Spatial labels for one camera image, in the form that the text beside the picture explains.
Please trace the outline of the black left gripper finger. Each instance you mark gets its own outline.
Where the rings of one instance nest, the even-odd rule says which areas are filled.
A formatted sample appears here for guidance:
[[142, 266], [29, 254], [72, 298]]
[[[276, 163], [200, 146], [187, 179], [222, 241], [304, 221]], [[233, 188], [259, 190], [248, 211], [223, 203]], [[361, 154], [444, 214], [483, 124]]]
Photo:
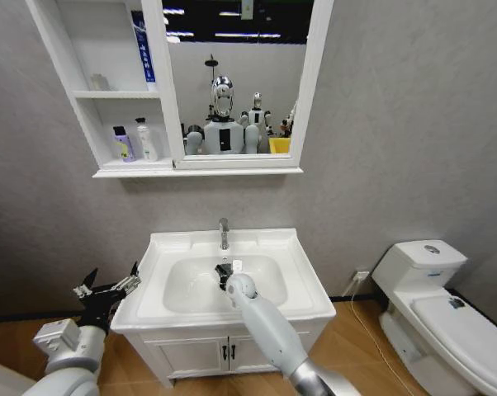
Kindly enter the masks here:
[[92, 294], [91, 287], [97, 277], [98, 268], [95, 267], [91, 272], [89, 272], [83, 282], [73, 288], [73, 292], [79, 299], [83, 299]]
[[123, 293], [124, 295], [129, 295], [138, 287], [140, 283], [139, 263], [135, 261], [131, 268], [130, 274], [112, 286], [111, 290]]

